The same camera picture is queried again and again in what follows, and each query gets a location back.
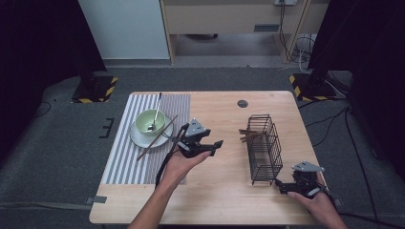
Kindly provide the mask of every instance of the yellow and black tape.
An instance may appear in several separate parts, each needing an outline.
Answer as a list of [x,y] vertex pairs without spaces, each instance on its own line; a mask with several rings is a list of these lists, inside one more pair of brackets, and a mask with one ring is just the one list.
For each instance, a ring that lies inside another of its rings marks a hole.
[[295,96],[297,96],[298,101],[334,100],[336,98],[335,96],[304,96],[302,95],[302,90],[300,89],[294,75],[289,77],[289,82],[294,89]]
[[112,77],[111,82],[107,85],[105,91],[105,95],[98,97],[98,98],[91,98],[91,97],[79,97],[79,98],[72,98],[73,103],[94,103],[94,102],[107,102],[110,99],[111,94],[113,93],[114,87],[116,86],[118,81],[118,77]]

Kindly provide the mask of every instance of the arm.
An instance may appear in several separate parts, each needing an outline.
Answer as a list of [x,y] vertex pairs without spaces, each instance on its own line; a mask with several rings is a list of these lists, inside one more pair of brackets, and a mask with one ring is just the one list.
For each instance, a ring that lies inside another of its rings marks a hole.
[[[324,184],[321,174],[317,174],[318,182]],[[305,198],[301,194],[288,192],[288,195],[299,203],[304,205],[312,215],[320,223],[325,225],[329,229],[347,229],[345,222],[340,218],[339,214],[334,209],[328,196],[322,192],[316,194],[315,198]]]
[[203,162],[209,155],[210,152],[205,152],[192,158],[186,158],[180,152],[174,153],[167,163],[160,185],[149,197],[128,229],[158,228],[167,203],[181,180],[194,166]]

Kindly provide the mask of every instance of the white plate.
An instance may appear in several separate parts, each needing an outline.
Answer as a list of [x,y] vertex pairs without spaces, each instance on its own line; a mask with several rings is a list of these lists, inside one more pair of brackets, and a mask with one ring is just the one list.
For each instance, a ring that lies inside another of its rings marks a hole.
[[[165,116],[164,117],[164,127],[165,128],[167,126],[167,124],[169,124],[171,121],[170,117]],[[170,124],[169,127],[167,127],[167,129],[164,131],[164,133],[166,135],[171,136],[173,134],[173,126],[174,124]],[[139,147],[142,148],[147,148],[151,142],[155,139],[155,136],[146,136],[141,134],[138,130],[137,127],[135,126],[135,122],[131,125],[131,130],[130,130],[130,137],[132,139],[132,141],[138,145]],[[162,145],[164,142],[166,142],[169,138],[165,137],[164,135],[161,135],[158,140],[155,141],[155,143],[151,146],[151,148],[155,148],[158,147],[160,145]]]

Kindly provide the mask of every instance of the black wire basket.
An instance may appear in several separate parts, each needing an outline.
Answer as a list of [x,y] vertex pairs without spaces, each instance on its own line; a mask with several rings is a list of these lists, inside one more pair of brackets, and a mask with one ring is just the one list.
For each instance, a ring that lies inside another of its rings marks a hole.
[[249,155],[252,185],[255,181],[268,181],[271,184],[283,168],[283,161],[276,126],[270,115],[252,115],[241,134],[245,134],[243,138]]

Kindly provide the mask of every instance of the gray floor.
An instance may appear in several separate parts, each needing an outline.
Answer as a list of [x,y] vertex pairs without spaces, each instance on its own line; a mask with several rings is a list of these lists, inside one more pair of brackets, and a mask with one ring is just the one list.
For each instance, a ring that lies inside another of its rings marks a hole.
[[[214,40],[182,36],[174,65],[128,61],[108,67],[108,72],[118,77],[109,102],[70,103],[78,77],[47,89],[44,101],[49,104],[44,103],[38,108],[41,116],[32,120],[10,160],[0,171],[0,202],[56,202],[86,206],[86,198],[96,194],[130,92],[292,92],[288,77],[300,72],[297,63],[286,65],[281,62],[270,34],[220,35]],[[346,83],[351,80],[349,73],[335,74]],[[297,101],[298,106],[304,104],[307,102]],[[300,112],[308,125],[336,115],[349,106],[344,100],[318,102],[303,107]],[[108,138],[99,138],[105,135],[102,127],[109,124],[107,118],[114,118],[115,124]],[[329,120],[307,127],[312,144],[320,142],[328,133],[314,151],[320,164],[326,168],[325,178],[330,189],[344,202],[338,208],[339,212],[373,219],[373,206],[361,163],[378,218],[405,225],[405,182],[394,173],[389,162],[373,157],[355,117],[348,113],[347,120],[358,156],[348,134],[344,113],[331,125]],[[101,228],[90,223],[88,216],[88,210],[0,209],[0,228]],[[389,228],[362,219],[343,219],[350,228]],[[107,225],[107,228],[124,227]]]

